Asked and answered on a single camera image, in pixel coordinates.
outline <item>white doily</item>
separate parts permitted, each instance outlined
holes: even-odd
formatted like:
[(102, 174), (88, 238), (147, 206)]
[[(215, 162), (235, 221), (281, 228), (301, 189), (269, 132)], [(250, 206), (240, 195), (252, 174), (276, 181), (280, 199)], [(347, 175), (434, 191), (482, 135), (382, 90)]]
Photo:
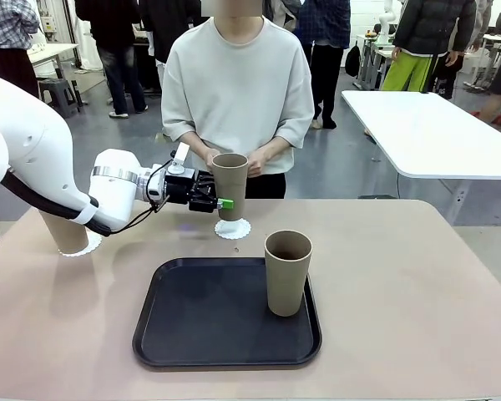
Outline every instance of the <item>white doily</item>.
[(88, 239), (88, 244), (82, 251), (76, 253), (63, 253), (59, 251), (59, 253), (61, 253), (63, 256), (66, 257), (77, 257), (77, 256), (87, 255), (88, 253), (97, 249), (100, 245), (100, 242), (102, 242), (102, 236), (92, 231), (87, 231), (87, 239)]
[(251, 224), (245, 219), (237, 221), (221, 220), (215, 225), (215, 234), (226, 240), (239, 240), (248, 236), (251, 232)]

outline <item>black tray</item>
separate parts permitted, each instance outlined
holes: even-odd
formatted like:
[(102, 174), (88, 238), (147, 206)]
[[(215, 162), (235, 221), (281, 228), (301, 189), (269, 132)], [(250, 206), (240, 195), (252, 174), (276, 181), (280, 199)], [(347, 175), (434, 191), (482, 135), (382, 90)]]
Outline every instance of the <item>black tray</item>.
[(300, 365), (321, 347), (309, 281), (300, 311), (267, 306), (263, 258), (175, 259), (156, 270), (135, 329), (138, 359), (154, 368)]

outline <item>person's hand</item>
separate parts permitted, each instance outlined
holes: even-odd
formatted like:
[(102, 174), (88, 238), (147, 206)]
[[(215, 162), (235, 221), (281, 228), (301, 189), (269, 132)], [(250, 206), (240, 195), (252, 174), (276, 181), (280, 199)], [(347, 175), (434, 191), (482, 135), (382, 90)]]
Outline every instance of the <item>person's hand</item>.
[(397, 61), (397, 57), (399, 56), (400, 53), (401, 53), (401, 48), (398, 48), (397, 46), (395, 48), (393, 48), (392, 60)]
[(208, 171), (211, 171), (214, 163), (214, 157), (220, 155), (220, 152), (217, 149), (207, 148), (205, 152), (202, 154), (201, 158), (206, 163), (206, 167)]
[(445, 66), (446, 67), (451, 67), (453, 64), (455, 64), (458, 60), (458, 55), (460, 52), (457, 52), (455, 50), (452, 50), (449, 52), (448, 57), (445, 59)]
[(475, 42), (474, 44), (471, 45), (471, 51), (472, 53), (478, 52), (478, 50), (481, 48), (481, 43)]
[(266, 152), (261, 149), (255, 150), (249, 156), (249, 178), (259, 177), (264, 174), (264, 167), (267, 163)]

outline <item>plaid shirt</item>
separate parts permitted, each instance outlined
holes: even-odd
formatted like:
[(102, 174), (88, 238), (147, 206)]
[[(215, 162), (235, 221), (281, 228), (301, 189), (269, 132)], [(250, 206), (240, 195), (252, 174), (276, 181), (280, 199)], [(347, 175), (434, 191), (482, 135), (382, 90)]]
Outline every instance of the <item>plaid shirt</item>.
[(302, 44), (314, 41), (335, 48), (349, 48), (351, 4), (349, 0), (306, 0), (294, 32)]
[(29, 34), (38, 28), (38, 15), (29, 0), (0, 0), (0, 48), (29, 49)]

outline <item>brown paper cup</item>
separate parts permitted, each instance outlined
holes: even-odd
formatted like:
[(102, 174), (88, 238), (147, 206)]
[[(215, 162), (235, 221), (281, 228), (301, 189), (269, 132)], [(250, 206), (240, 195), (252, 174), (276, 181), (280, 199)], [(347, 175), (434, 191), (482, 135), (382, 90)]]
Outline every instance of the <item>brown paper cup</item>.
[(234, 209), (219, 210), (219, 217), (225, 221), (237, 221), (245, 209), (248, 160), (236, 153), (217, 155), (213, 159), (212, 173), (217, 196), (234, 201)]
[(67, 219), (39, 211), (59, 251), (70, 255), (82, 251), (89, 243), (84, 226)]
[(267, 237), (267, 304), (276, 315), (299, 312), (311, 250), (310, 239), (297, 231), (277, 231)]

